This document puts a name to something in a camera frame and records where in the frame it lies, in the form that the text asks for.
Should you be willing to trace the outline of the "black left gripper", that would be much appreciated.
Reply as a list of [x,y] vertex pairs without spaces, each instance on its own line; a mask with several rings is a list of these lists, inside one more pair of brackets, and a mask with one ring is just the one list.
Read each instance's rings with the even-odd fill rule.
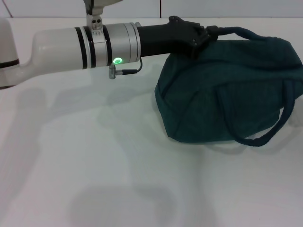
[[197,58],[211,42],[217,41],[218,29],[217,26],[204,27],[200,23],[184,21],[177,16],[170,16],[166,24],[140,26],[137,30],[141,57],[177,53]]

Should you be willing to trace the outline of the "dark teal lunch bag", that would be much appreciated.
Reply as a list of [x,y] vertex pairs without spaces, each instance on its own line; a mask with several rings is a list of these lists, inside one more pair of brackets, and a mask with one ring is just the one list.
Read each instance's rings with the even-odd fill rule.
[[210,42],[197,60],[168,56],[155,88],[167,135],[183,143],[267,144],[303,95],[303,63],[287,40],[241,27],[207,31],[239,39]]

